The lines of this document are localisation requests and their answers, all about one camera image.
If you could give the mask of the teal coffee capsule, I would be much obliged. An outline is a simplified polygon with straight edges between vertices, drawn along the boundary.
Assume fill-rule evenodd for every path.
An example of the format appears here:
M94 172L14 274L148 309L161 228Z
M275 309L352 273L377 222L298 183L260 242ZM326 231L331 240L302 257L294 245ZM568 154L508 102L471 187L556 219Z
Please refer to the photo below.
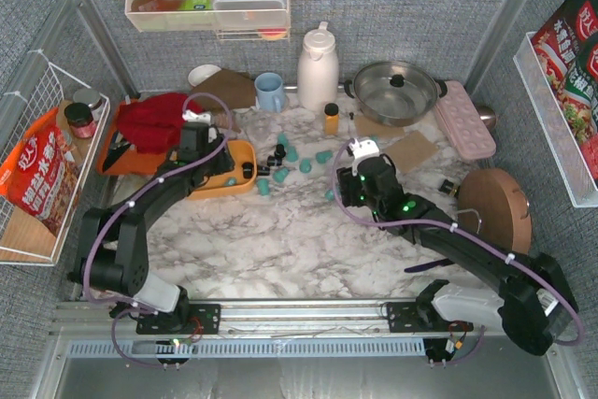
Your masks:
M256 181L256 185L261 196L268 196L270 194L270 185L268 179L260 178Z
M297 151L296 147L289 146L287 148L286 159L289 163L295 163L298 161L299 156L298 156L298 151Z
M326 164L333 157L331 150L319 151L316 153L316 161L318 164Z
M277 183L283 183L289 173L290 170L287 167L282 167L273 174L273 180Z
M278 135L278 144L282 144L282 145L289 144L288 138L283 133Z

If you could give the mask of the black coffee capsule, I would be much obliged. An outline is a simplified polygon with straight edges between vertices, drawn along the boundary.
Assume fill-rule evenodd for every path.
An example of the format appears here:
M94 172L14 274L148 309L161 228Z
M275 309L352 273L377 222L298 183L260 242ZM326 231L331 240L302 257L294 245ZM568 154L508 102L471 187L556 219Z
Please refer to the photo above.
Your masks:
M245 162L242 164L242 175L244 179L251 179L254 174L254 164Z
M283 144L277 144L274 156L278 159L283 159L286 156L286 150Z

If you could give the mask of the orange plastic storage basket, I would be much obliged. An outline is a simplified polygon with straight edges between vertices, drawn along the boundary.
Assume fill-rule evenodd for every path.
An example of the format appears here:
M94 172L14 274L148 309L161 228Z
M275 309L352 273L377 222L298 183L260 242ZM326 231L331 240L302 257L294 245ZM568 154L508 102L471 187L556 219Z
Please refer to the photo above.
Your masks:
M236 139L228 142L228 149L235 162L235 168L230 172L211 177L204 186L192 192L188 200L206 200L240 195L249 192L253 188L257 178L257 162L253 146L247 140ZM244 164L253 165L249 178L244 176Z

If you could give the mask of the red cloth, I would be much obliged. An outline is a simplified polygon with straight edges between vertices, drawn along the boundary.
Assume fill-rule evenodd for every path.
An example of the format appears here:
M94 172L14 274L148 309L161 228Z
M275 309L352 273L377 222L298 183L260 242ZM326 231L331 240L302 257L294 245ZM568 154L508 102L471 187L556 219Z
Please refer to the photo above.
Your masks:
M186 93L163 93L120 107L116 128L141 154L162 154L177 146Z

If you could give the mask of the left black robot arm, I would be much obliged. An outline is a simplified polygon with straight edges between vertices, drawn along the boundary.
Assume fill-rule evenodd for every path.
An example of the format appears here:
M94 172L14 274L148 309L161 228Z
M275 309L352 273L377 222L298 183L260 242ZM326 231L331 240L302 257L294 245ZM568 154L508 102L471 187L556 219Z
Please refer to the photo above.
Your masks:
M174 312L182 289L150 272L147 232L171 206L234 166L226 133L202 122L184 124L179 145L150 181L112 207L85 212L68 279L84 288L90 302L96 289L154 313Z

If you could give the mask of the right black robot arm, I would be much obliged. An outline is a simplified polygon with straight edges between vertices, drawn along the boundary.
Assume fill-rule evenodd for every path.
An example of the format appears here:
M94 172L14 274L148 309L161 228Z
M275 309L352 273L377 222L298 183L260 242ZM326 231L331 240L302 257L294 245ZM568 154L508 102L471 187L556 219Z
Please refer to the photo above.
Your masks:
M333 193L345 214L368 207L371 219L356 222L431 249L490 287L498 303L483 322L497 321L520 349L541 356L554 344L576 346L583 341L577 301L551 255L508 252L463 230L436 204L405 192L394 167L382 156L350 167L335 164L333 170Z

